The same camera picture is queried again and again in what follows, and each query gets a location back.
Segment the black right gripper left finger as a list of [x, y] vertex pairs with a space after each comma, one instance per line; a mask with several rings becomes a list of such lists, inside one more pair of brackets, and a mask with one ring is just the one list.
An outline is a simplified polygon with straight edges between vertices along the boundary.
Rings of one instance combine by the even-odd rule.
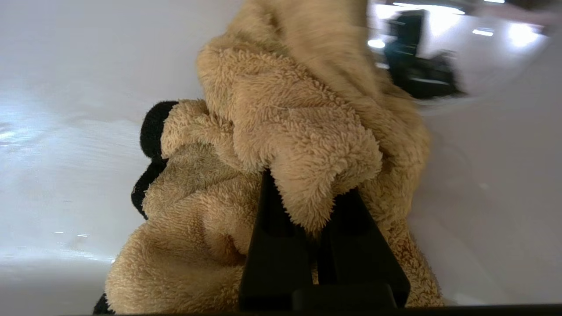
[[305, 232], [291, 222], [271, 171], [266, 170], [239, 287], [239, 308], [242, 312], [292, 311], [293, 294], [311, 284]]

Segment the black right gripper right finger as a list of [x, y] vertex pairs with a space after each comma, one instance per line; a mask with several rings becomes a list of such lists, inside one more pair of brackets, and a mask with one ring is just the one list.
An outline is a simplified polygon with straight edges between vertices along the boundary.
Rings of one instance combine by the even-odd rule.
[[403, 308], [410, 282], [359, 190], [339, 195], [321, 232], [317, 291], [334, 308]]

